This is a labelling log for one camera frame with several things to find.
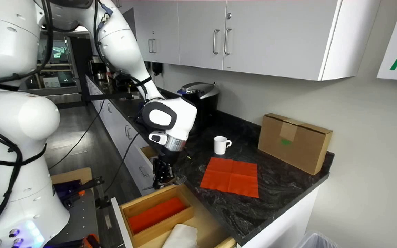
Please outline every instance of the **orange napkin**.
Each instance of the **orange napkin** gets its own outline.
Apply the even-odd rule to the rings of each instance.
[[[200,187],[259,198],[257,164],[212,157]]]
[[[158,204],[145,212],[128,219],[131,230],[134,234],[141,232],[155,224],[180,213],[185,210],[186,206],[177,197],[174,197],[164,203]]]

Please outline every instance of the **countertop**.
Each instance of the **countertop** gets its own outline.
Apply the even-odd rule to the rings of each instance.
[[[168,97],[177,94],[161,90]],[[148,140],[148,130],[142,124],[132,123],[139,111],[140,100],[122,101],[110,99],[150,146],[159,145]],[[218,112],[215,123],[208,127],[200,137],[189,138],[186,151],[191,159],[182,152],[173,166],[175,173],[186,176],[186,186],[211,212],[216,220],[240,245],[246,244],[261,230],[270,225],[280,215],[304,198],[329,177],[334,154],[327,152],[322,170],[315,176],[301,171],[269,154],[257,149],[260,126]],[[214,137],[225,136],[232,140],[226,154],[214,154]],[[222,157],[237,161],[257,163],[259,198],[251,198],[233,193],[200,188],[203,175],[211,157]]]

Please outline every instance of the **cardboard box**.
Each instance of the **cardboard box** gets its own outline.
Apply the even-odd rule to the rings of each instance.
[[[258,149],[315,175],[321,170],[332,130],[276,114],[263,116]]]

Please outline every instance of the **wall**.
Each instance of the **wall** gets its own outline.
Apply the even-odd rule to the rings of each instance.
[[[344,248],[397,247],[397,80],[376,78],[396,20],[397,0],[383,0],[358,76],[346,80],[166,65],[156,84],[176,92],[186,83],[216,81],[221,111],[257,124],[273,112],[334,130],[331,176],[319,191],[308,228]]]

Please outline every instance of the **white cloth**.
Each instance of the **white cloth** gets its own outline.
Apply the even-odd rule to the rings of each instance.
[[[198,248],[197,228],[184,224],[175,225],[162,248]]]

